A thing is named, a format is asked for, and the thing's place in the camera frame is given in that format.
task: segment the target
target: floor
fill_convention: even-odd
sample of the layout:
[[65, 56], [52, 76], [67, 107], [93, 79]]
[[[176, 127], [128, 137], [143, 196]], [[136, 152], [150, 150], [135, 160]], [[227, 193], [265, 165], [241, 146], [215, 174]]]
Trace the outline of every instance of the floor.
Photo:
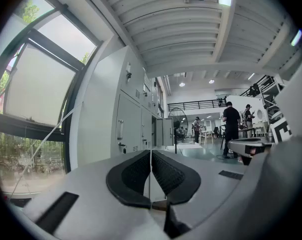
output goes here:
[[[185, 157], [190, 157], [194, 159], [209, 160], [212, 162], [226, 163], [226, 164], [239, 164], [238, 159], [223, 159], [222, 153], [225, 147], [225, 141], [223, 141], [223, 147], [221, 148], [221, 138], [213, 139], [213, 144], [210, 139], [204, 144], [202, 140], [199, 145], [201, 148], [196, 148], [198, 146], [195, 144], [193, 138], [185, 138], [184, 140], [177, 142], [177, 154], [182, 154]], [[166, 151], [175, 152], [174, 149], [167, 149]]]

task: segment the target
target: railing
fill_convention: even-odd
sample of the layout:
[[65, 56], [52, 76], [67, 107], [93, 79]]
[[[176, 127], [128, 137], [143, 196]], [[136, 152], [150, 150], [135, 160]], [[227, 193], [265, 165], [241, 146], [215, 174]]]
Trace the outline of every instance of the railing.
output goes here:
[[169, 111], [178, 108], [181, 110], [200, 110], [226, 107], [226, 99], [209, 99], [168, 104]]
[[261, 92], [265, 92], [270, 87], [274, 86], [276, 81], [272, 76], [265, 75], [259, 81], [257, 81], [253, 86], [251, 86], [248, 90], [242, 93], [240, 96], [247, 96], [247, 97], [255, 97], [260, 94]]

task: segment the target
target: person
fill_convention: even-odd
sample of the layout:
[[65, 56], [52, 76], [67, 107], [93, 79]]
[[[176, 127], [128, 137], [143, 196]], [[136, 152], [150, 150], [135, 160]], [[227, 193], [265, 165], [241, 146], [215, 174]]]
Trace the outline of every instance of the person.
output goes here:
[[[228, 101], [226, 103], [227, 108], [223, 112], [223, 122], [225, 123], [225, 146], [223, 150], [223, 158], [228, 159], [228, 142], [231, 140], [237, 140], [239, 138], [239, 131], [241, 125], [241, 118], [239, 112], [232, 107], [232, 103]], [[233, 152], [234, 158], [238, 157], [238, 154]]]
[[[255, 116], [253, 116], [253, 114], [255, 112], [253, 111], [253, 113], [251, 114], [250, 108], [252, 108], [252, 107], [250, 106], [250, 104], [248, 104], [248, 105], [245, 106], [245, 111], [244, 111], [244, 114], [245, 114], [245, 125], [246, 125], [247, 129], [251, 129], [252, 128], [252, 118], [255, 118]], [[248, 138], [252, 137], [252, 130], [248, 130], [247, 131], [247, 137]]]
[[198, 121], [200, 121], [200, 118], [197, 116], [193, 122], [195, 143], [199, 143], [200, 127], [203, 127]]

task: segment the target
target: window pane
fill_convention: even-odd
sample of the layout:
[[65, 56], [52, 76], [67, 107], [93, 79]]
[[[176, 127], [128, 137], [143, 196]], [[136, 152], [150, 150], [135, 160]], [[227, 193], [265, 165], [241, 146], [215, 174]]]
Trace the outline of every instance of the window pane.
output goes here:
[[[41, 140], [17, 137], [0, 132], [0, 185], [11, 193]], [[63, 143], [46, 141], [35, 155], [14, 193], [37, 193], [65, 175]]]
[[66, 17], [59, 15], [38, 30], [84, 64], [95, 45]]
[[5, 113], [55, 126], [75, 73], [28, 44], [6, 91]]
[[52, 10], [45, 0], [23, 0], [6, 22], [0, 34], [0, 55], [29, 23]]

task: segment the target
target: white cable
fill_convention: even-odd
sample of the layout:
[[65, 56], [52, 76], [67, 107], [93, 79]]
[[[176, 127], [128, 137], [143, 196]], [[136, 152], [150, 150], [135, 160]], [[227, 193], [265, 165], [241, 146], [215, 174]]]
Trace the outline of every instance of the white cable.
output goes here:
[[70, 116], [70, 115], [76, 110], [76, 108], [77, 108], [78, 106], [80, 106], [82, 103], [83, 103], [83, 101], [80, 102], [78, 105], [76, 105], [69, 113], [67, 113], [67, 115], [66, 115], [65, 117], [63, 117], [63, 118], [61, 119], [61, 121], [60, 121], [60, 122], [52, 129], [52, 131], [51, 131], [51, 132], [50, 132], [50, 133], [49, 133], [49, 134], [41, 141], [40, 145], [37, 147], [36, 151], [34, 152], [34, 154], [32, 155], [32, 157], [30, 158], [30, 160], [27, 162], [27, 164], [26, 164], [24, 170], [23, 170], [22, 173], [21, 173], [20, 178], [18, 179], [17, 183], [15, 184], [15, 187], [14, 187], [14, 189], [13, 189], [13, 191], [12, 191], [10, 197], [9, 197], [9, 201], [10, 201], [10, 199], [12, 198], [14, 192], [16, 191], [16, 188], [17, 188], [17, 186], [18, 186], [20, 180], [22, 179], [23, 175], [25, 174], [27, 168], [29, 167], [29, 164], [31, 163], [31, 161], [32, 161], [32, 159], [35, 157], [35, 155], [38, 153], [38, 151], [39, 151], [39, 149], [42, 147], [43, 143], [50, 137], [50, 135], [55, 131], [55, 129], [57, 129], [57, 128], [59, 127], [59, 125], [62, 124], [62, 122], [63, 122], [68, 116]]

